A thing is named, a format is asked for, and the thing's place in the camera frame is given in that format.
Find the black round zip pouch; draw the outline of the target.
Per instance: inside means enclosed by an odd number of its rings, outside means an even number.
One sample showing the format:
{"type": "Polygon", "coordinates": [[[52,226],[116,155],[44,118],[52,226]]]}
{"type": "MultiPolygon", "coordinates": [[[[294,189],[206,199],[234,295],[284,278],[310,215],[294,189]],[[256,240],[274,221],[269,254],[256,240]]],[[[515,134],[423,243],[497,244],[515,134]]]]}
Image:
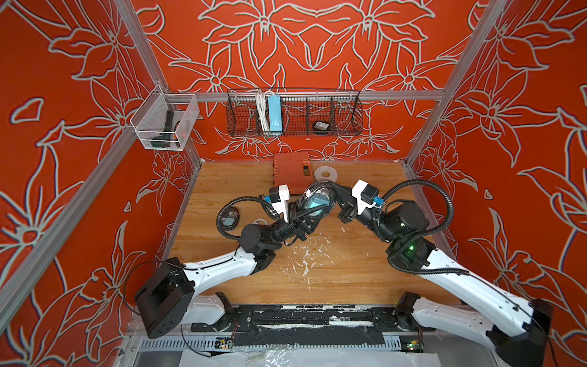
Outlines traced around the black round zip pouch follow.
{"type": "Polygon", "coordinates": [[[240,212],[236,207],[229,207],[220,214],[220,225],[225,231],[231,232],[237,228],[240,221],[240,212]]]}

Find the green charger plug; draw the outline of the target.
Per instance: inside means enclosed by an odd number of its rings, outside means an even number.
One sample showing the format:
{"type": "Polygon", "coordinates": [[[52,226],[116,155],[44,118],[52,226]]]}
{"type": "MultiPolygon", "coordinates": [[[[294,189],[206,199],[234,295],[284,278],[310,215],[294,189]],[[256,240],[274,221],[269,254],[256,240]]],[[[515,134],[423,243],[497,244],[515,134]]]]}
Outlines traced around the green charger plug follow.
{"type": "Polygon", "coordinates": [[[305,203],[306,209],[313,209],[318,206],[329,206],[330,198],[327,195],[315,194],[311,196],[305,203]]]}

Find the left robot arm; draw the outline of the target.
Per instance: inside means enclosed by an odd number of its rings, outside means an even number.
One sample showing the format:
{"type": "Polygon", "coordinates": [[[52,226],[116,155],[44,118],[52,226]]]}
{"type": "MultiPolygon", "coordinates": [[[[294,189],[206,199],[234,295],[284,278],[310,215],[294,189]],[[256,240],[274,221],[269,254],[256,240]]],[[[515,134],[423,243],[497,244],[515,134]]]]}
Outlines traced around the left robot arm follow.
{"type": "Polygon", "coordinates": [[[182,263],[177,257],[162,261],[135,294],[148,338],[158,339],[186,324],[229,322],[232,304],[226,296],[202,293],[265,270],[288,239],[306,238],[328,212],[327,206],[319,205],[292,210],[287,220],[280,218],[272,225],[249,224],[236,237],[235,251],[205,261],[182,263]]]}

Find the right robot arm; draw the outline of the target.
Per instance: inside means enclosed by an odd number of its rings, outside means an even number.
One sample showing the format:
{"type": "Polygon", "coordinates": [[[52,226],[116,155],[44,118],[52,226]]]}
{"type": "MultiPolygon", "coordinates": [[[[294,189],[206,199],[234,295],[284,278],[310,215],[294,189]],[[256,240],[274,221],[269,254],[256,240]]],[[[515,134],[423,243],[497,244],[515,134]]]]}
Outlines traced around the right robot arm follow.
{"type": "Polygon", "coordinates": [[[416,293],[405,293],[397,304],[405,327],[419,326],[446,331],[483,345],[510,366],[543,366],[552,343],[549,332],[553,308],[542,299],[532,301],[513,295],[452,259],[427,240],[446,229],[454,217],[450,195],[429,180],[412,179],[395,185],[384,195],[358,180],[353,187],[327,184],[348,223],[357,220],[384,243],[388,264],[399,272],[428,280],[470,308],[436,304],[416,293]],[[410,186],[425,186],[440,194],[446,205],[445,219],[430,226],[422,209],[404,200],[392,211],[386,200],[410,186]]]}

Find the white tape roll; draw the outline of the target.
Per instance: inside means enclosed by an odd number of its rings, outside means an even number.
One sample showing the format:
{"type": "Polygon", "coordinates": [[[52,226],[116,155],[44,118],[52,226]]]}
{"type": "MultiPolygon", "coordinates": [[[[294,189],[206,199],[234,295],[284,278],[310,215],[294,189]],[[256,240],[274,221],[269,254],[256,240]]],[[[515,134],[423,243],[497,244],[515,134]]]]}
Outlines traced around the white tape roll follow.
{"type": "Polygon", "coordinates": [[[335,168],[330,166],[320,166],[313,171],[316,181],[331,181],[336,182],[338,179],[338,172],[335,168]]]}

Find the orange plastic tool case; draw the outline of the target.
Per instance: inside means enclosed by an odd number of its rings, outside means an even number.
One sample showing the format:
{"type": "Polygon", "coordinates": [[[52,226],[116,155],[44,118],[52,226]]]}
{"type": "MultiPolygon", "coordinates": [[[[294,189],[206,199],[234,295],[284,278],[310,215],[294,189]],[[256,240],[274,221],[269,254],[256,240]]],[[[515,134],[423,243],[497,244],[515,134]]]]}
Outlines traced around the orange plastic tool case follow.
{"type": "Polygon", "coordinates": [[[287,185],[290,194],[301,195],[314,176],[307,152],[277,153],[273,160],[274,187],[287,185]]]}

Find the green screwdriver in box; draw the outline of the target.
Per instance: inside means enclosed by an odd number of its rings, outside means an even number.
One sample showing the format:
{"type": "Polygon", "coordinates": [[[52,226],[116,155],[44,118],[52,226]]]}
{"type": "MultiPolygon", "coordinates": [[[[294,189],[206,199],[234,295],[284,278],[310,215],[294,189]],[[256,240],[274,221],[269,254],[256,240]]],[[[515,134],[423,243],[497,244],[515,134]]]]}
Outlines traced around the green screwdriver in box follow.
{"type": "Polygon", "coordinates": [[[153,139],[151,139],[151,145],[154,148],[169,148],[172,142],[172,124],[174,120],[174,111],[168,110],[166,113],[166,119],[164,124],[164,130],[153,139]]]}

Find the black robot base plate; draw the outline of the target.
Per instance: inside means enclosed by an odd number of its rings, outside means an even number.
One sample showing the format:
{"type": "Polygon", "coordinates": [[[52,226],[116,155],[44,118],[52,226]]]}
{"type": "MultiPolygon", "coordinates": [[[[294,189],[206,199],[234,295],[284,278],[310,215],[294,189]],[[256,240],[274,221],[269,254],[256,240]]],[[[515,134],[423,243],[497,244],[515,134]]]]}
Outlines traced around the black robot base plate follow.
{"type": "Polygon", "coordinates": [[[236,349],[349,348],[422,353],[430,329],[400,325],[392,305],[242,304],[215,325],[191,324],[192,333],[216,333],[236,349]]]}

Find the aluminium horizontal back rail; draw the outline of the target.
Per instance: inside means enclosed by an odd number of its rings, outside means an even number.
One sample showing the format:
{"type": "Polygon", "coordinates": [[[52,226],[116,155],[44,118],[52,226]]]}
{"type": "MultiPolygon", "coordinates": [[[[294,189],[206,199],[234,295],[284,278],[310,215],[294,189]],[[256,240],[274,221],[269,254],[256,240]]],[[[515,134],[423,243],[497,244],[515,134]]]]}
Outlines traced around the aluminium horizontal back rail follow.
{"type": "MultiPolygon", "coordinates": [[[[192,98],[197,102],[227,102],[229,97],[255,97],[259,92],[221,92],[221,93],[165,93],[164,98],[170,103],[189,103],[192,98]]],[[[357,96],[361,101],[440,101],[444,97],[443,90],[416,90],[416,91],[329,91],[315,90],[302,92],[275,92],[286,97],[353,97],[357,96]]]]}

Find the clear acrylic wall box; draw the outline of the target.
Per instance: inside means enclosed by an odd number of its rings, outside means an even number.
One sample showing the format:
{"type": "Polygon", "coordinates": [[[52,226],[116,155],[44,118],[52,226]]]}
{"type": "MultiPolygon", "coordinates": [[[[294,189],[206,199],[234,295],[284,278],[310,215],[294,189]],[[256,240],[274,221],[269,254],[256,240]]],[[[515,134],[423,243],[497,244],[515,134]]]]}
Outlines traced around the clear acrylic wall box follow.
{"type": "Polygon", "coordinates": [[[131,126],[145,149],[183,151],[199,116],[194,94],[166,93],[156,85],[131,118],[131,126]]]}

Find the aluminium frame post right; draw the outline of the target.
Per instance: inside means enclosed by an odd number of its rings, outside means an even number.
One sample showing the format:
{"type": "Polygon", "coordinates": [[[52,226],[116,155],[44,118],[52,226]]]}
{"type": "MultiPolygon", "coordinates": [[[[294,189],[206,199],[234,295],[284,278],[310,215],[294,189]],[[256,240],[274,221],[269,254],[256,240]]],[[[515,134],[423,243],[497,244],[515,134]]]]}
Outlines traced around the aluminium frame post right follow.
{"type": "Polygon", "coordinates": [[[423,147],[429,137],[432,136],[433,130],[437,123],[440,121],[443,113],[449,106],[452,98],[455,96],[458,88],[463,82],[469,67],[472,65],[477,54],[480,52],[484,41],[489,36],[490,30],[492,30],[496,23],[498,16],[504,10],[507,1],[498,0],[490,1],[487,9],[484,11],[477,27],[472,32],[471,38],[466,45],[459,61],[457,62],[450,78],[448,79],[445,88],[443,89],[442,97],[436,101],[434,108],[432,109],[429,117],[427,118],[423,128],[420,130],[416,142],[412,145],[411,150],[406,157],[404,162],[405,168],[413,169],[416,160],[423,151],[423,147]]]}

